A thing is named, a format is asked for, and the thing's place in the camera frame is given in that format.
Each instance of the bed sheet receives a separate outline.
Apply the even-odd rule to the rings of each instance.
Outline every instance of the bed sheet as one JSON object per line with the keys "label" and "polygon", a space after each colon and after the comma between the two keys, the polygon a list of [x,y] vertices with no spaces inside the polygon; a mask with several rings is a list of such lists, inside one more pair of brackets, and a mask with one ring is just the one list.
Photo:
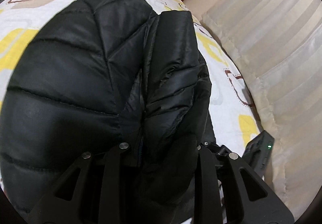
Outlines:
{"label": "bed sheet", "polygon": [[[5,0],[0,4],[0,109],[7,83],[25,47],[46,22],[73,1]],[[157,14],[188,10],[181,0],[146,1]],[[259,133],[254,103],[234,63],[195,17],[193,21],[198,48],[212,82],[209,111],[217,143],[242,155],[245,145]]]}

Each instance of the black puffer jacket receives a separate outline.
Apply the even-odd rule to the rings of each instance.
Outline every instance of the black puffer jacket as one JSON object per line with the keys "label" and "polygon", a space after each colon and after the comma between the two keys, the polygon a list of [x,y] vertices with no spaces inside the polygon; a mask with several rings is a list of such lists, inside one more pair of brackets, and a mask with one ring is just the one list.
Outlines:
{"label": "black puffer jacket", "polygon": [[[157,15],[145,0],[73,2],[29,44],[8,85],[0,163],[11,203],[26,217],[81,153],[120,142],[135,164],[158,171],[189,111],[181,140],[192,132],[196,150],[208,118],[214,141],[210,91],[190,12]],[[193,172],[195,153],[191,161]]]}

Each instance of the mattress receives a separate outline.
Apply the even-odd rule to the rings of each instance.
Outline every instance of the mattress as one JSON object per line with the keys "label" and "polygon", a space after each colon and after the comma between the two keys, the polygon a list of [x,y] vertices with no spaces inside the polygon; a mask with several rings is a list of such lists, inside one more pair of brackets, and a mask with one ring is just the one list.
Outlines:
{"label": "mattress", "polygon": [[[25,47],[46,22],[73,1],[5,0],[0,4],[0,108]],[[157,14],[188,11],[181,0],[146,1]],[[234,63],[195,17],[193,21],[212,82],[209,111],[217,144],[242,155],[245,145],[260,132],[254,103]]]}

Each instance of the pillow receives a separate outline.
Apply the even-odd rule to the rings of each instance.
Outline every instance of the pillow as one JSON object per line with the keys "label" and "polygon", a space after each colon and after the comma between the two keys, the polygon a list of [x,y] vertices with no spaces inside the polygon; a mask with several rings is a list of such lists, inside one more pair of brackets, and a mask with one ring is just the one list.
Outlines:
{"label": "pillow", "polygon": [[272,181],[298,219],[322,183],[321,0],[225,0],[202,17],[275,139]]}

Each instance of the silver screw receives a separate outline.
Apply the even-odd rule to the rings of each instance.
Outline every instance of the silver screw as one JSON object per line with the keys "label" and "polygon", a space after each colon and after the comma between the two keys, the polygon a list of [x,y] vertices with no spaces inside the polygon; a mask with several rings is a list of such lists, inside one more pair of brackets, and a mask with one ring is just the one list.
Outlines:
{"label": "silver screw", "polygon": [[119,147],[121,150],[126,150],[130,145],[127,142],[122,142]]}
{"label": "silver screw", "polygon": [[90,153],[90,152],[84,152],[83,154],[82,154],[82,158],[83,159],[89,159],[90,157],[92,156],[92,154]]}
{"label": "silver screw", "polygon": [[229,158],[231,158],[232,160],[237,160],[238,159],[238,154],[231,152],[229,153]]}

